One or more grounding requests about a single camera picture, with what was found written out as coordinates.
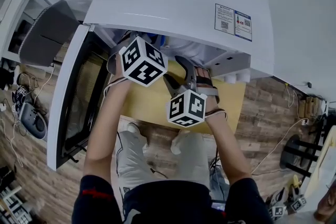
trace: light gray pants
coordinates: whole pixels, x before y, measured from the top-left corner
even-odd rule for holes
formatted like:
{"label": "light gray pants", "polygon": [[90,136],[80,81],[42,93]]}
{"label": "light gray pants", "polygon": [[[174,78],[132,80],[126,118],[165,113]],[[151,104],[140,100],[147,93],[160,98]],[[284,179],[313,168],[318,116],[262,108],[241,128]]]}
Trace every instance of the light gray pants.
{"label": "light gray pants", "polygon": [[[117,137],[116,166],[122,198],[126,192],[138,185],[169,180],[157,178],[150,170],[143,155],[143,148],[146,144],[147,139],[139,133],[123,131]],[[179,156],[176,174],[171,180],[186,180],[203,184],[208,189],[211,187],[212,192],[217,193],[215,199],[223,196],[219,192],[218,184],[225,184],[225,181],[220,169],[216,177],[210,176],[206,147],[201,134],[180,133],[172,141],[171,150]]]}

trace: hand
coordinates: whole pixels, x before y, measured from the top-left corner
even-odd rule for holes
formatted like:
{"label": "hand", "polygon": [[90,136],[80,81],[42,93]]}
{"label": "hand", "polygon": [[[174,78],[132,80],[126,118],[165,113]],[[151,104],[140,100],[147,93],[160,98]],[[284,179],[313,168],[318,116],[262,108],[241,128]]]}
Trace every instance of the hand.
{"label": "hand", "polygon": [[[196,76],[211,79],[208,70],[203,69],[202,67],[196,67],[195,71],[196,71]],[[197,87],[211,88],[210,85],[202,84],[202,83],[198,83]],[[208,96],[206,99],[205,112],[209,112],[217,108],[218,108],[218,105],[217,105],[216,97],[212,95]]]}

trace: energy label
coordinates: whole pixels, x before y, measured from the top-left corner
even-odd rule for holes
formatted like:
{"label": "energy label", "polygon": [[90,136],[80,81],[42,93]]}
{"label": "energy label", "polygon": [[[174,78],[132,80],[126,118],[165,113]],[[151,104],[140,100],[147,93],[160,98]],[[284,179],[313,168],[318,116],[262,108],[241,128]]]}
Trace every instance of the energy label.
{"label": "energy label", "polygon": [[232,8],[216,4],[215,29],[252,41],[251,17]]}

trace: wrist strap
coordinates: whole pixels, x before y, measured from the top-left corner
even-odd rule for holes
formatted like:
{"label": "wrist strap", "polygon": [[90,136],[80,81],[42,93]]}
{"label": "wrist strap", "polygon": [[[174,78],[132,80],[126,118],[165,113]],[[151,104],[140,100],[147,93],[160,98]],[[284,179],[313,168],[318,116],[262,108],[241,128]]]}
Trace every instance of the wrist strap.
{"label": "wrist strap", "polygon": [[220,109],[220,108],[214,109],[214,110],[211,110],[211,111],[205,113],[205,118],[208,118],[210,116],[213,116],[213,115],[216,115],[216,114],[219,114],[219,113],[224,113],[225,114],[224,117],[227,120],[227,113],[226,113],[226,111],[224,109]]}
{"label": "wrist strap", "polygon": [[108,85],[105,87],[104,92],[103,92],[103,93],[104,93],[104,97],[106,97],[107,92],[109,91],[109,88],[110,88],[111,86],[116,85],[116,84],[118,84],[118,83],[120,83],[120,82],[123,82],[123,81],[126,81],[126,80],[128,80],[128,79],[122,77],[122,78],[116,79],[116,80],[112,81],[110,84],[108,84]]}

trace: wooden table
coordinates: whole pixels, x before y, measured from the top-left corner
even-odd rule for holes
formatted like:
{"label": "wooden table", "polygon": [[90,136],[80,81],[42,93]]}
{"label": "wooden table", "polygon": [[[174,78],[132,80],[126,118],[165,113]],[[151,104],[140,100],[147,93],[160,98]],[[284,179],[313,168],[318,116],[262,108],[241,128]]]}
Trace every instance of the wooden table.
{"label": "wooden table", "polygon": [[[183,82],[185,71],[177,62],[169,61],[168,71],[176,75],[175,78],[180,80],[180,83]],[[243,105],[245,83],[228,84],[213,80],[213,84],[219,92],[219,107],[226,110],[229,126],[235,132]],[[145,122],[179,128],[178,125],[167,121],[165,105],[170,98],[163,78],[160,78],[148,88],[133,83],[122,115]],[[197,133],[211,133],[205,122],[186,129]]]}

